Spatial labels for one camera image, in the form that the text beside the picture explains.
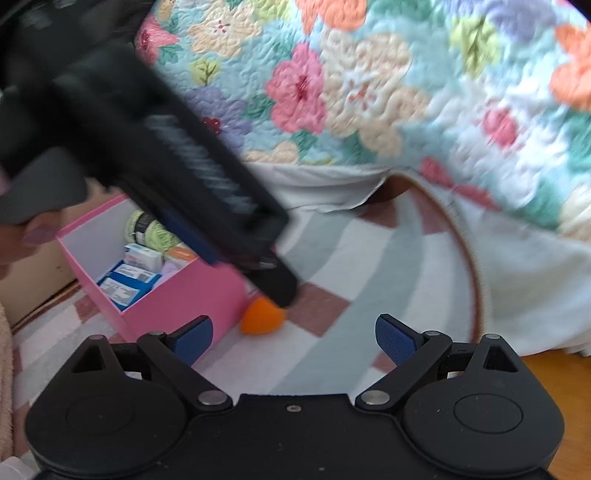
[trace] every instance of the wooden floor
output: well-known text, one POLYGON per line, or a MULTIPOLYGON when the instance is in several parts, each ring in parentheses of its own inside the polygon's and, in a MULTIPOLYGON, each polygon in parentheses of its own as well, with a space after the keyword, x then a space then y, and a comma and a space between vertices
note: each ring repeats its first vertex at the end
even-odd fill
POLYGON ((558 480, 590 480, 591 357, 551 351, 524 360, 558 404, 566 424, 550 472, 558 480))

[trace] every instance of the yarn label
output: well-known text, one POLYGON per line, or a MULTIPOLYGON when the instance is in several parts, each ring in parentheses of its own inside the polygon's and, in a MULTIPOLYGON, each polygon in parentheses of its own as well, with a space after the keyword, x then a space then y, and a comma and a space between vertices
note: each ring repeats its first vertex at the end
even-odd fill
POLYGON ((139 293, 137 288, 128 287, 112 278, 106 278, 105 281, 100 284, 100 289, 116 304, 123 307, 128 307, 139 293))
POLYGON ((116 273, 120 273, 121 275, 125 275, 126 277, 133 278, 134 280, 142 281, 144 283, 149 282, 156 276, 156 274, 145 271, 143 268, 132 267, 131 265, 126 265, 124 263, 122 263, 113 271, 116 273))

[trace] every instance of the orange flower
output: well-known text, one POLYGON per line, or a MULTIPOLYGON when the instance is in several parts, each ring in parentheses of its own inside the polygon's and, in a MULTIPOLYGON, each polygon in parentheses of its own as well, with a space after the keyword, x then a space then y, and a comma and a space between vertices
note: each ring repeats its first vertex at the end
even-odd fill
POLYGON ((318 15, 331 28, 350 31, 365 22, 367 0, 295 0, 301 10, 306 35, 310 35, 318 15))
POLYGON ((560 46, 573 61, 556 68, 550 79, 550 90, 561 103, 591 111, 591 28, 586 30, 565 24, 556 28, 560 46))

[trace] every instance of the floral pattern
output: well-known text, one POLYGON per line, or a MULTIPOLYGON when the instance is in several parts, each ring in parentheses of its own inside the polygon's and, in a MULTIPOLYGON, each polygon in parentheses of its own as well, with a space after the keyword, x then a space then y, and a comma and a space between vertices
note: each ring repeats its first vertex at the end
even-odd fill
POLYGON ((242 118, 245 102, 228 100, 222 91, 214 86, 188 91, 185 101, 228 147, 236 152, 242 150, 244 135, 252 128, 250 120, 242 118))
POLYGON ((408 45, 388 33, 357 43, 339 30, 321 42, 327 127, 340 138, 359 132, 363 144, 384 157, 399 155, 397 124, 422 118, 428 104, 425 93, 401 83, 411 65, 408 45))
POLYGON ((240 53, 242 42, 256 37, 261 27, 251 20, 253 5, 242 2, 234 10, 223 0, 214 0, 203 21, 189 28, 189 35, 195 41, 195 53, 216 52, 222 57, 234 57, 240 53))
POLYGON ((291 60, 277 66, 265 88, 276 102, 271 109, 273 123, 284 132, 306 129, 321 133, 326 118, 326 106, 320 98, 323 86, 318 54, 305 43, 297 44, 291 60))
POLYGON ((148 15, 135 38, 135 51, 148 65, 154 65, 160 55, 159 47, 178 42, 178 37, 160 27, 154 15, 148 15))
POLYGON ((568 2, 161 0, 153 12, 138 55, 245 161, 412 168, 591 241, 591 27, 568 2))

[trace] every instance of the pink storage bin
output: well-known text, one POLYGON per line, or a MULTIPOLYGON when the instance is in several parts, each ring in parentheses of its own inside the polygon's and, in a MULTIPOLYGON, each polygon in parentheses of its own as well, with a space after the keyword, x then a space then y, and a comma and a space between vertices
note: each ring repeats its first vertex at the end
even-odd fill
POLYGON ((230 266, 195 260, 124 311, 96 285, 123 259, 125 224, 137 206, 125 195, 65 227, 58 241, 88 296, 128 342, 152 330, 170 333, 199 315, 213 322, 213 343, 237 324, 248 305, 244 279, 230 266))

